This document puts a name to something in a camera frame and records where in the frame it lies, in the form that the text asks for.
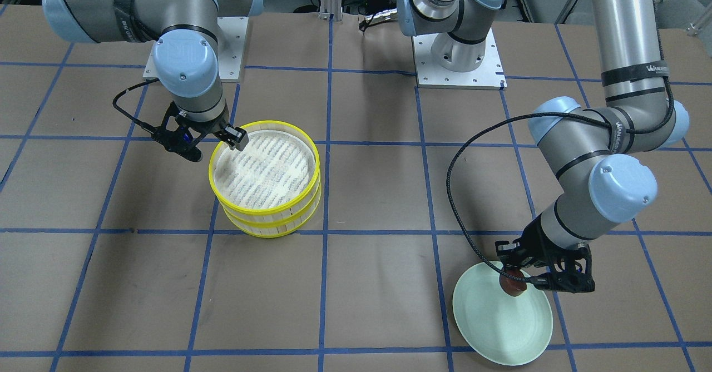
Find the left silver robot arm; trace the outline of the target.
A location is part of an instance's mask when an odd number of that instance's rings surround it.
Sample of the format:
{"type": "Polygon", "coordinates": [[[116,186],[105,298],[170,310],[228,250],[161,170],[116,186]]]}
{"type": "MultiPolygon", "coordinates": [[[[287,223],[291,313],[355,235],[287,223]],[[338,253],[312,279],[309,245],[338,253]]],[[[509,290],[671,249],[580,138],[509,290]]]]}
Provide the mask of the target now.
{"type": "MultiPolygon", "coordinates": [[[[503,0],[396,0],[407,37],[434,35],[430,64],[473,72],[503,0]]],[[[563,193],[513,242],[496,242],[503,289],[594,289],[589,242],[649,206],[657,183],[633,157],[684,137],[689,116],[674,101],[653,0],[592,0],[605,107],[582,108],[557,97],[527,115],[532,139],[563,193]]]]}

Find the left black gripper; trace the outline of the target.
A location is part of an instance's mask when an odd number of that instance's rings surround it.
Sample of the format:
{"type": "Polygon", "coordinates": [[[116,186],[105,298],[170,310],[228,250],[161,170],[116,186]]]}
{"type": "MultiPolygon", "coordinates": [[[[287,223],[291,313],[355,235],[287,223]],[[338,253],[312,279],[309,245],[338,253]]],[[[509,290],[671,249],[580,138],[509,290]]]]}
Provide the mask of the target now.
{"type": "Polygon", "coordinates": [[[524,228],[518,239],[512,242],[496,241],[496,255],[503,265],[500,283],[526,284],[528,277],[522,269],[529,266],[545,267],[544,265],[536,266],[538,261],[543,260],[545,245],[554,245],[554,243],[544,233],[540,216],[524,228]]]}

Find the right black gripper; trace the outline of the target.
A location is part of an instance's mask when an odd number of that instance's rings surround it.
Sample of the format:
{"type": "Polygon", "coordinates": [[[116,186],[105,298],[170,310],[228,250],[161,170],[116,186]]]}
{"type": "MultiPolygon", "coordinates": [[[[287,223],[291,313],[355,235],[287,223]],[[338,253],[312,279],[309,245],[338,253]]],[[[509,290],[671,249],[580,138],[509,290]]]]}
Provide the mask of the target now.
{"type": "Polygon", "coordinates": [[[212,134],[232,151],[244,151],[249,144],[248,133],[229,124],[227,105],[216,105],[206,112],[188,112],[176,107],[175,121],[183,142],[199,142],[212,134]]]}

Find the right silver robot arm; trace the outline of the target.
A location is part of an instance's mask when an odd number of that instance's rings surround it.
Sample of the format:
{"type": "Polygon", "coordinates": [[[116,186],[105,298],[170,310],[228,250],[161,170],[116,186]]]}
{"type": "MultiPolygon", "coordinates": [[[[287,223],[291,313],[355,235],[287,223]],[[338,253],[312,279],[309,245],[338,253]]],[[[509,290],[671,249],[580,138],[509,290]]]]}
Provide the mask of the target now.
{"type": "Polygon", "coordinates": [[[201,160],[200,141],[214,135],[242,151],[248,134],[229,121],[220,76],[220,52],[227,34],[226,17],[252,17],[264,0],[42,0],[44,17],[67,42],[153,42],[155,81],[172,100],[153,126],[127,114],[168,152],[188,161],[201,160]]]}

